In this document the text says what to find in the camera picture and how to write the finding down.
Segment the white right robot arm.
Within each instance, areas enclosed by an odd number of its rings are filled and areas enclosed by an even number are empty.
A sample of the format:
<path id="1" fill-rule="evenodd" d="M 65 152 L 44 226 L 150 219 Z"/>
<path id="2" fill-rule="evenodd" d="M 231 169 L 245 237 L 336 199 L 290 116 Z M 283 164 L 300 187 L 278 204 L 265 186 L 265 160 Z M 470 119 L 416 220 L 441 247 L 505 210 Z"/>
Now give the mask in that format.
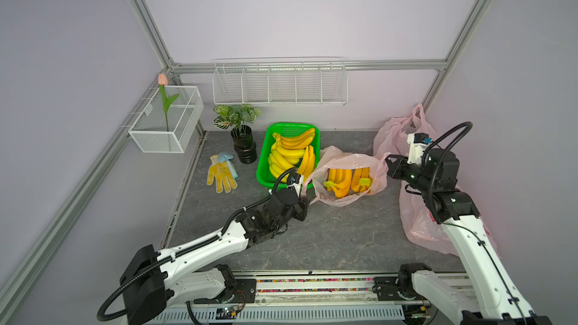
<path id="1" fill-rule="evenodd" d="M 459 161 L 436 149 L 422 161 L 389 155 L 388 176 L 417 190 L 436 223 L 453 243 L 475 292 L 460 295 L 423 263 L 400 268 L 403 295 L 423 296 L 454 324 L 549 324 L 525 300 L 504 268 L 471 197 L 456 187 Z"/>

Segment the orange-yellow banana bunch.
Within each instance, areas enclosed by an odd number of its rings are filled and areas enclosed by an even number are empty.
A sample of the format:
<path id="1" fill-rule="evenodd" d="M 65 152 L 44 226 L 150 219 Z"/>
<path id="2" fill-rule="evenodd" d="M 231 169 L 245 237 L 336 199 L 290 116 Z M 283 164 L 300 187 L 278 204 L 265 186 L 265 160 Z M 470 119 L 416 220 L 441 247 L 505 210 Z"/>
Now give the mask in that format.
<path id="1" fill-rule="evenodd" d="M 328 179 L 324 182 L 327 191 L 332 192 L 337 199 L 345 198 L 351 193 L 370 193 L 373 178 L 370 168 L 361 169 L 330 169 Z"/>

